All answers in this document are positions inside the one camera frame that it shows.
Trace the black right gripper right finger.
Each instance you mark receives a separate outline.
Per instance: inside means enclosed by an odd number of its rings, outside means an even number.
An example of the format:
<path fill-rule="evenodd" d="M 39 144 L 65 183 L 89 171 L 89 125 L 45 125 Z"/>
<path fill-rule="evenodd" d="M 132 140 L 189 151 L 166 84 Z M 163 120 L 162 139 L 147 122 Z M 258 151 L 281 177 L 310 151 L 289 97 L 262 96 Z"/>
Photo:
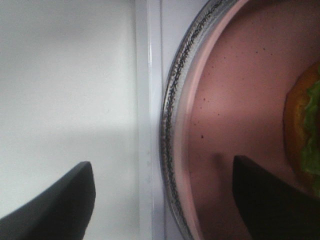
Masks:
<path fill-rule="evenodd" d="M 252 239 L 320 238 L 320 200 L 280 180 L 247 156 L 233 159 L 232 194 Z"/>

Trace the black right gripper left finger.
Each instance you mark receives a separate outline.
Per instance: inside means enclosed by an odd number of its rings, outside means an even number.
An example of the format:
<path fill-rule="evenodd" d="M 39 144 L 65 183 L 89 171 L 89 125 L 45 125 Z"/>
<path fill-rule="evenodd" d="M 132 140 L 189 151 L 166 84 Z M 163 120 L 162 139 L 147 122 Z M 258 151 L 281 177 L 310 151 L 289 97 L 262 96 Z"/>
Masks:
<path fill-rule="evenodd" d="M 80 162 L 40 195 L 1 218 L 2 240 L 82 240 L 93 214 L 92 165 Z"/>

